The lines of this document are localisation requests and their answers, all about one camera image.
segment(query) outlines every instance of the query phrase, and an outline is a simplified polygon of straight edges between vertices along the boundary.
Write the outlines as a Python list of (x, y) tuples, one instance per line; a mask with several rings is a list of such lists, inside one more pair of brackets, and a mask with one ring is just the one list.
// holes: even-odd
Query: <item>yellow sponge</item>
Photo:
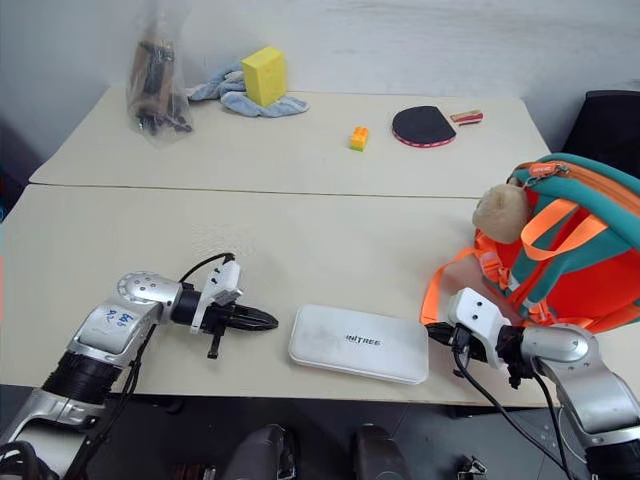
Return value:
[(247, 96), (258, 105), (266, 107), (287, 92), (284, 54), (273, 47), (262, 50), (242, 60)]

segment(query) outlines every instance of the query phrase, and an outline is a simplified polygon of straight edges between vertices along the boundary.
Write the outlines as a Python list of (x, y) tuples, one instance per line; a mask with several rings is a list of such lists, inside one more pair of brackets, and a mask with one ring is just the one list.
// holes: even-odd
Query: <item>robotic arm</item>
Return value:
[[(276, 328), (278, 322), (271, 315), (235, 303), (242, 292), (238, 289), (240, 267), (232, 258), (231, 254), (225, 256), (225, 263), (207, 276), (202, 293), (188, 283), (156, 273), (135, 272), (122, 277), (114, 296), (89, 314), (56, 370), (42, 388), (32, 392), (0, 437), (0, 460), (4, 457), (6, 465), (9, 452), (15, 449), (2, 448), (18, 442), (18, 447), (37, 452), (39, 464), (44, 462), (59, 478), (82, 476), (97, 450), (99, 435), (91, 438), (90, 432), (105, 413), (107, 394), (128, 366), (134, 373), (135, 388), (140, 358), (156, 325), (172, 320), (190, 325), (193, 334), (212, 334), (209, 358), (217, 358), (220, 338), (227, 327)], [(0, 469), (0, 478), (15, 474), (24, 464), (11, 467), (9, 462), (11, 468)], [(50, 473), (41, 472), (36, 478), (46, 478)]]
[(640, 479), (640, 405), (602, 361), (595, 335), (566, 324), (513, 327), (470, 288), (453, 297), (447, 317), (449, 339), (441, 324), (430, 326), (430, 335), (447, 344), (469, 339), (458, 347), (495, 368), (506, 365), (514, 388), (535, 373), (553, 381), (592, 474), (600, 480)]

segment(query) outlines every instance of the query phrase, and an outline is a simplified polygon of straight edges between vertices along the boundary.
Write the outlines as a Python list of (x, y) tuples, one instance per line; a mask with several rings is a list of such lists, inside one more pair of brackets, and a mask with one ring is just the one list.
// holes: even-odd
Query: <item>backpack zipper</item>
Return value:
[(525, 186), (528, 187), (534, 185), (540, 180), (544, 180), (545, 178), (549, 178), (550, 176), (555, 175), (566, 178), (574, 178), (576, 180), (580, 180), (582, 183), (593, 188), (594, 190), (605, 194), (612, 201), (626, 208), (634, 215), (640, 216), (640, 195), (637, 195), (635, 192), (620, 185), (615, 180), (612, 180), (605, 175), (593, 172), (588, 168), (559, 160), (545, 163), (523, 163), (518, 165), (516, 167), (516, 170), (520, 168), (527, 168), (529, 169), (529, 171), (535, 172), (535, 169), (538, 165), (545, 165), (550, 168), (542, 172), (541, 175), (532, 174), (532, 176), (526, 180)]

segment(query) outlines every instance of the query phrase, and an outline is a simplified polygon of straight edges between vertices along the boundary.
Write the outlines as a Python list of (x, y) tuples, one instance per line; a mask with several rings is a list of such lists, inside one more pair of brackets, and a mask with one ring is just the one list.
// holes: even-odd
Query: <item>white power bank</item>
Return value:
[(427, 330), (420, 322), (304, 305), (289, 355), (302, 365), (417, 384), (429, 373)]

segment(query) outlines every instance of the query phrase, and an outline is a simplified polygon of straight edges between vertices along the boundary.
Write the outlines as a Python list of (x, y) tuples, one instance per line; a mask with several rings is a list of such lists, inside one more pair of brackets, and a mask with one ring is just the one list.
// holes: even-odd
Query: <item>black paddle rubber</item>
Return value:
[(431, 148), (452, 142), (456, 132), (438, 107), (413, 107), (393, 118), (393, 135), (412, 147)]

